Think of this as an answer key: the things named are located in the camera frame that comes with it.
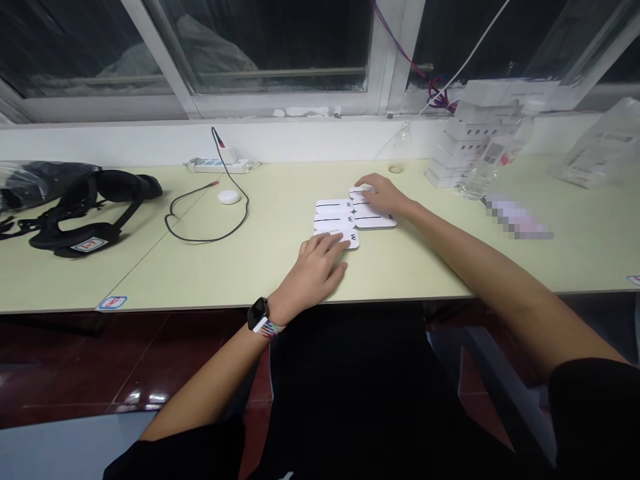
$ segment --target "smartwatch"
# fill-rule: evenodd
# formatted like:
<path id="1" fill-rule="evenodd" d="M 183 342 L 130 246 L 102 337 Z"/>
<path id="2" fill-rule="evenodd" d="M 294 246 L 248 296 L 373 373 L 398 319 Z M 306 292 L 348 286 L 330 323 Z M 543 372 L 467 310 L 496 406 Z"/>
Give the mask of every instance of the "smartwatch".
<path id="1" fill-rule="evenodd" d="M 285 329 L 269 321 L 269 305 L 264 297 L 258 298 L 253 306 L 249 308 L 247 324 L 249 330 L 269 339 L 275 338 L 278 333 Z"/>

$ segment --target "hand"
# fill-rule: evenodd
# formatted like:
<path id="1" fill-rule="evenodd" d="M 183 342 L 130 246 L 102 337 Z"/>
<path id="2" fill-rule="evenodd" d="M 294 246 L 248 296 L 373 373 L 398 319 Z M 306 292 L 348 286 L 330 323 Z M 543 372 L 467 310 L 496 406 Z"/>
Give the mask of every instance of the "hand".
<path id="1" fill-rule="evenodd" d="M 411 204 L 404 193 L 400 192 L 395 185 L 386 177 L 371 173 L 358 180 L 354 186 L 359 187 L 363 183 L 371 185 L 375 193 L 363 191 L 362 196 L 370 202 L 374 210 L 385 213 L 402 214 L 404 209 Z"/>
<path id="2" fill-rule="evenodd" d="M 342 233 L 321 233 L 302 242 L 298 260 L 278 289 L 268 298 L 269 321 L 284 326 L 302 311 L 327 298 L 345 276 L 347 263 L 333 268 L 350 244 L 339 240 Z"/>

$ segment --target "white wall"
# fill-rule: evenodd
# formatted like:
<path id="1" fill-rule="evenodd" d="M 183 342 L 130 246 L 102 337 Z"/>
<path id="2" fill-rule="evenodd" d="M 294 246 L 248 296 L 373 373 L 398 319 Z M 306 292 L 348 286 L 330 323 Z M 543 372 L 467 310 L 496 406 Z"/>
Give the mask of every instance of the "white wall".
<path id="1" fill-rule="evenodd" d="M 536 118 L 525 153 L 564 153 L 596 113 Z M 0 126 L 0 161 L 84 161 L 103 167 L 180 165 L 215 154 L 211 126 L 244 158 L 267 163 L 372 160 L 410 117 L 311 117 Z M 409 158 L 429 158 L 444 119 L 416 120 Z M 395 159 L 393 140 L 377 159 Z"/>

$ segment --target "cable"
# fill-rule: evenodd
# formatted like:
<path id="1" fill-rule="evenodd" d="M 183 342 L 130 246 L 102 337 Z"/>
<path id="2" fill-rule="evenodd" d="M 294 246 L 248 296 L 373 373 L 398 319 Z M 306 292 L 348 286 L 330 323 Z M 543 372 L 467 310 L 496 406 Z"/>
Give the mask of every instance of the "cable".
<path id="1" fill-rule="evenodd" d="M 184 237 L 181 237 L 180 235 L 178 235 L 176 232 L 174 232 L 173 230 L 171 230 L 171 227 L 169 226 L 169 218 L 170 217 L 175 217 L 175 214 L 173 213 L 173 207 L 175 206 L 176 203 L 178 203 L 179 200 L 182 200 L 184 197 L 188 197 L 189 195 L 191 195 L 192 193 L 196 193 L 199 192 L 200 190 L 204 190 L 204 189 L 208 189 L 209 187 L 213 187 L 214 185 L 217 185 L 219 182 L 211 182 L 206 184 L 204 187 L 200 187 L 196 190 L 190 191 L 188 193 L 185 193 L 184 195 L 180 195 L 178 198 L 174 199 L 171 202 L 171 205 L 169 206 L 169 214 L 165 215 L 165 225 L 167 226 L 167 230 L 169 230 L 169 233 L 172 234 L 174 237 L 180 239 L 180 240 L 184 240 L 184 241 L 192 241 L 192 242 L 199 242 L 199 243 L 212 243 L 218 240 L 222 240 L 227 238 L 228 236 L 234 234 L 238 228 L 242 227 L 242 225 L 244 224 L 244 222 L 247 220 L 248 216 L 249 216 L 249 196 L 245 193 L 244 190 L 242 190 L 242 188 L 240 188 L 240 185 L 238 185 L 235 180 L 232 178 L 231 174 L 229 173 L 229 170 L 227 169 L 227 166 L 225 164 L 225 161 L 222 160 L 222 153 L 220 153 L 220 146 L 218 146 L 218 142 L 220 142 L 220 144 L 224 147 L 224 143 L 222 143 L 222 140 L 220 139 L 220 136 L 218 135 L 218 132 L 216 132 L 214 127 L 211 127 L 211 134 L 213 136 L 213 141 L 215 142 L 215 148 L 216 150 L 218 150 L 218 156 L 220 157 L 220 160 L 222 161 L 222 165 L 225 168 L 225 171 L 227 172 L 227 176 L 229 177 L 229 180 L 231 180 L 233 182 L 233 184 L 238 187 L 238 190 L 240 190 L 243 195 L 247 198 L 247 202 L 245 204 L 245 216 L 242 218 L 242 220 L 240 221 L 240 223 L 238 223 L 238 225 L 231 230 L 229 233 L 224 234 L 222 237 L 218 237 L 218 238 L 214 238 L 214 239 L 204 239 L 204 240 L 198 240 L 198 239 L 186 239 Z"/>
<path id="2" fill-rule="evenodd" d="M 431 82 L 429 82 L 429 100 L 428 100 L 428 102 L 430 102 L 433 99 L 433 102 L 431 104 L 431 106 L 433 108 L 447 109 L 452 114 L 454 114 L 455 113 L 455 109 L 458 106 L 458 101 L 455 101 L 453 103 L 449 102 L 449 94 L 447 93 L 446 89 L 442 89 L 444 91 L 444 93 L 440 96 L 440 98 L 435 98 L 441 91 L 437 86 L 438 81 L 440 81 L 441 85 L 443 85 L 445 83 L 444 76 L 438 75 L 438 76 L 436 76 L 436 78 L 431 80 Z"/>
<path id="3" fill-rule="evenodd" d="M 378 18 L 380 19 L 380 22 L 382 23 L 382 26 L 385 28 L 385 30 L 387 31 L 387 33 L 389 34 L 389 36 L 391 37 L 391 39 L 393 40 L 393 42 L 395 43 L 395 46 L 398 48 L 398 50 L 400 51 L 400 53 L 402 53 L 402 56 L 404 58 L 407 59 L 407 61 L 411 64 L 412 68 L 414 70 L 416 70 L 416 72 L 418 72 L 418 74 L 426 79 L 427 78 L 427 74 L 420 70 L 420 67 L 418 67 L 411 58 L 409 58 L 409 56 L 407 55 L 407 52 L 405 52 L 404 48 L 402 48 L 402 45 L 400 45 L 400 42 L 398 42 L 398 40 L 395 38 L 395 35 L 393 34 L 393 32 L 391 31 L 391 27 L 389 26 L 389 24 L 387 23 L 387 21 L 385 20 L 384 15 L 382 15 L 382 12 L 380 11 L 380 8 L 378 7 L 378 4 L 375 2 L 375 0 L 369 0 L 369 3 L 371 4 L 373 11 L 375 12 L 375 14 L 378 16 Z"/>
<path id="4" fill-rule="evenodd" d="M 496 20 L 498 20 L 498 17 L 500 16 L 500 14 L 502 13 L 502 10 L 504 10 L 506 8 L 506 6 L 509 4 L 511 0 L 505 0 L 504 4 L 502 4 L 502 7 L 500 7 L 500 10 L 498 10 L 498 13 L 495 14 L 495 17 L 493 18 L 493 20 L 491 20 L 491 23 L 489 24 L 489 26 L 487 27 L 487 29 L 485 30 L 485 32 L 482 34 L 482 36 L 480 37 L 480 40 L 478 40 L 478 43 L 475 44 L 475 47 L 473 48 L 473 50 L 471 50 L 471 53 L 469 54 L 469 56 L 467 57 L 467 59 L 465 60 L 465 62 L 462 64 L 462 67 L 460 67 L 458 69 L 458 71 L 455 73 L 454 76 L 451 77 L 451 80 L 449 80 L 447 82 L 447 84 L 444 86 L 444 88 L 442 88 L 442 90 L 440 90 L 440 92 L 436 93 L 434 95 L 434 97 L 432 99 L 430 99 L 427 104 L 422 108 L 422 110 L 420 110 L 417 115 L 412 118 L 411 120 L 409 120 L 409 123 L 404 126 L 404 128 L 402 128 L 402 130 L 406 130 L 407 128 L 409 128 L 409 126 L 415 121 L 417 120 L 420 115 L 422 115 L 424 113 L 424 111 L 429 108 L 433 102 L 440 96 L 442 96 L 442 94 L 444 92 L 446 92 L 446 90 L 449 88 L 449 86 L 456 80 L 456 78 L 458 78 L 458 75 L 460 75 L 460 73 L 462 72 L 462 70 L 464 70 L 464 68 L 467 66 L 467 64 L 469 63 L 469 60 L 471 60 L 471 58 L 473 57 L 473 54 L 475 53 L 476 50 L 478 50 L 478 47 L 480 46 L 480 44 L 482 43 L 482 40 L 485 39 L 485 37 L 487 36 L 487 34 L 489 33 L 489 30 L 491 30 L 491 27 L 493 26 L 493 24 L 495 23 Z M 398 134 L 394 134 L 389 140 L 387 140 L 387 142 L 382 146 L 382 148 L 380 149 L 380 151 L 378 153 L 375 154 L 375 157 L 372 158 L 371 160 L 375 160 L 376 158 L 378 158 L 378 155 L 380 155 L 382 153 L 382 150 L 384 150 L 386 148 L 386 146 L 389 144 L 389 142 L 391 142 L 391 140 L 393 140 L 395 138 L 395 136 Z"/>

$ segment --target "watch strap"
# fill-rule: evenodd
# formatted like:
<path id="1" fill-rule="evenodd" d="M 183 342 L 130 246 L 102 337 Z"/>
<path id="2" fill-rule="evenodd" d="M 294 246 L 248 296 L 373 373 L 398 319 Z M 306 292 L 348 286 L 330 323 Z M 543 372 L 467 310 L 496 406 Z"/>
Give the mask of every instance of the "watch strap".
<path id="1" fill-rule="evenodd" d="M 284 327 L 276 325 L 275 323 L 271 323 L 268 318 L 263 317 L 262 320 L 256 323 L 255 327 L 253 328 L 253 332 L 259 333 L 264 338 L 272 339 L 275 338 L 278 333 L 282 332 L 282 330 L 284 329 Z"/>

